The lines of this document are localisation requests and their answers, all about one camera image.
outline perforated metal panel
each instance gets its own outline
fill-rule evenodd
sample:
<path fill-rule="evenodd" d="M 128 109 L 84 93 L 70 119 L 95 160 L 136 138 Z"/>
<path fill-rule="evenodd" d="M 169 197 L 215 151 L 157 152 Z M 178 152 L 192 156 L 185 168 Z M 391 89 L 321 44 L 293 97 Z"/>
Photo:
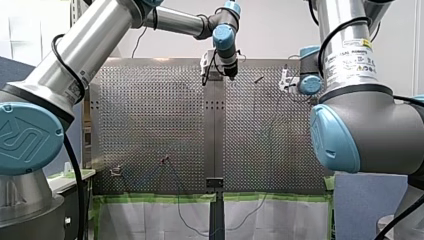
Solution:
<path fill-rule="evenodd" d="M 95 193 L 175 193 L 169 167 L 152 174 L 166 156 L 189 193 L 206 191 L 205 172 L 210 169 L 205 166 L 217 164 L 224 165 L 225 191 L 322 193 L 327 173 L 310 143 L 311 106 L 298 102 L 303 96 L 294 102 L 278 88 L 283 68 L 293 75 L 296 64 L 241 64 L 236 81 L 226 82 L 225 94 L 220 95 L 225 96 L 219 101 L 219 111 L 226 114 L 224 135 L 212 134 L 222 139 L 224 154 L 216 159 L 219 154 L 205 156 L 214 154 L 205 151 L 214 146 L 205 146 L 205 138 L 211 137 L 205 134 L 210 125 L 204 117 L 209 116 L 205 113 L 211 102 L 206 110 L 206 101 L 211 99 L 204 97 L 199 60 L 109 60 L 91 85 L 93 166 L 99 172 Z M 205 159 L 214 159 L 215 165 Z M 110 171 L 117 166 L 122 173 L 114 177 Z"/>
<path fill-rule="evenodd" d="M 227 84 L 226 191 L 325 191 L 323 176 L 329 172 L 312 149 L 311 105 L 305 96 L 278 88 L 285 67 L 290 75 L 297 73 L 293 61 L 252 60 L 241 68 L 237 82 Z"/>
<path fill-rule="evenodd" d="M 98 152 L 94 165 L 100 172 L 96 193 L 176 192 L 169 166 L 153 173 L 166 156 L 185 190 L 204 192 L 200 67 L 193 62 L 169 66 L 148 60 L 121 61 L 125 62 L 108 62 L 97 75 L 99 151 L 93 146 L 93 152 Z M 117 166 L 122 176 L 112 176 L 110 170 Z"/>

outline metal stand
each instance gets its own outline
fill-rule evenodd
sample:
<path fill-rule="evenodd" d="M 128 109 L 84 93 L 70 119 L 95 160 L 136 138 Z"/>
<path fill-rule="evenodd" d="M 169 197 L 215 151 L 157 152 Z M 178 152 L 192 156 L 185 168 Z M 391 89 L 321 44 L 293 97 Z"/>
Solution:
<path fill-rule="evenodd" d="M 208 64 L 214 51 L 207 53 Z M 205 93 L 205 152 L 206 187 L 216 194 L 216 201 L 210 204 L 209 240 L 225 240 L 224 216 L 224 130 L 225 130 L 225 82 L 215 68 L 209 72 Z"/>
<path fill-rule="evenodd" d="M 225 239 L 224 194 L 216 194 L 216 202 L 211 203 L 209 214 L 209 240 Z"/>

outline gray surface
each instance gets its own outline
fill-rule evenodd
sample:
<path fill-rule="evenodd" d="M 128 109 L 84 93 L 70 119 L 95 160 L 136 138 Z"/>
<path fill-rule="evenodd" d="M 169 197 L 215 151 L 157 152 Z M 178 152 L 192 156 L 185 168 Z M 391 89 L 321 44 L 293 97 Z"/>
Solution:
<path fill-rule="evenodd" d="M 381 92 L 343 94 L 325 104 L 352 134 L 361 172 L 409 175 L 422 165 L 424 125 L 414 107 Z"/>
<path fill-rule="evenodd" d="M 34 69 L 33 66 L 26 65 L 13 60 L 0 57 L 0 88 L 6 82 L 24 80 Z M 72 143 L 78 160 L 81 159 L 81 139 L 82 139 L 82 124 L 81 124 L 81 106 L 80 104 L 74 107 L 75 120 L 68 129 L 67 134 Z M 44 168 L 44 173 L 49 176 L 60 171 L 63 171 L 65 161 L 68 155 L 64 148 L 59 153 L 54 161 Z"/>
<path fill-rule="evenodd" d="M 283 67 L 295 72 L 297 62 L 248 60 L 236 81 L 227 82 L 225 191 L 325 191 L 323 176 L 329 172 L 312 149 L 311 106 L 279 90 Z"/>
<path fill-rule="evenodd" d="M 152 173 L 167 155 L 185 190 L 205 191 L 198 60 L 111 59 L 92 83 L 91 100 L 93 167 L 99 171 L 95 194 L 176 192 L 170 167 Z M 112 177 L 118 165 L 122 177 Z"/>
<path fill-rule="evenodd" d="M 93 166 L 99 171 L 95 193 L 175 192 L 174 176 L 166 167 L 146 183 L 167 155 L 186 190 L 204 192 L 205 172 L 210 170 L 205 169 L 205 155 L 214 154 L 208 161 L 220 158 L 208 151 L 219 148 L 218 143 L 205 145 L 204 139 L 221 135 L 216 129 L 204 132 L 204 117 L 215 117 L 216 127 L 216 113 L 225 111 L 225 191 L 322 194 L 327 172 L 310 143 L 311 106 L 294 103 L 278 90 L 283 67 L 294 72 L 297 64 L 248 60 L 237 79 L 226 82 L 222 101 L 217 92 L 204 99 L 198 59 L 108 60 L 91 86 Z M 254 84 L 260 76 L 264 79 Z M 209 97 L 218 98 L 212 104 Z M 204 115 L 211 111 L 215 114 Z M 271 122 L 275 125 L 269 131 Z M 110 174 L 117 166 L 123 169 L 122 177 Z M 215 168 L 214 174 L 220 175 Z"/>
<path fill-rule="evenodd" d="M 374 239 L 377 221 L 394 214 L 406 186 L 406 177 L 403 176 L 336 175 L 336 239 Z"/>

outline sticker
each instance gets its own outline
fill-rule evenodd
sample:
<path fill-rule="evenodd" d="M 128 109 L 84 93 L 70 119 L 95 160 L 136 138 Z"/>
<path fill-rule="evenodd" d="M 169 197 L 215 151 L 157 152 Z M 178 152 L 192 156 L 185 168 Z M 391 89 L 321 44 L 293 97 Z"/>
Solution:
<path fill-rule="evenodd" d="M 369 47 L 350 47 L 332 53 L 325 59 L 328 86 L 334 82 L 345 82 L 351 78 L 366 77 L 377 80 L 377 69 L 373 52 Z"/>
<path fill-rule="evenodd" d="M 343 47 L 368 47 L 372 49 L 372 43 L 368 39 L 352 39 L 343 41 Z"/>
<path fill-rule="evenodd" d="M 68 89 L 65 90 L 66 98 L 74 104 L 79 96 L 81 96 L 81 92 L 77 83 L 74 81 L 71 85 L 69 85 Z"/>

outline white wall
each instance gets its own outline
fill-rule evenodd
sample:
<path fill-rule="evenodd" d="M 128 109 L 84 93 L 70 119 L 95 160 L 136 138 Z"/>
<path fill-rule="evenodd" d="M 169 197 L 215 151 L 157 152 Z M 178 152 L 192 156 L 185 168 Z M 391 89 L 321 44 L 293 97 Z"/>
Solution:
<path fill-rule="evenodd" d="M 192 14 L 209 15 L 224 2 L 224 0 L 168 0 L 163 6 Z M 302 0 L 238 0 L 237 2 L 242 7 L 237 47 L 248 58 L 287 58 L 298 53 L 304 46 L 319 43 L 318 28 L 310 18 L 306 2 Z M 374 45 L 379 79 L 399 95 L 412 95 L 414 90 L 413 78 L 417 75 L 414 71 L 416 5 L 419 2 L 420 0 L 395 1 L 383 20 Z M 119 45 L 122 57 L 131 57 L 140 33 L 141 30 L 130 30 L 124 37 Z M 199 42 L 190 36 L 154 32 L 148 29 L 140 41 L 135 57 L 197 58 L 211 46 L 211 40 Z"/>

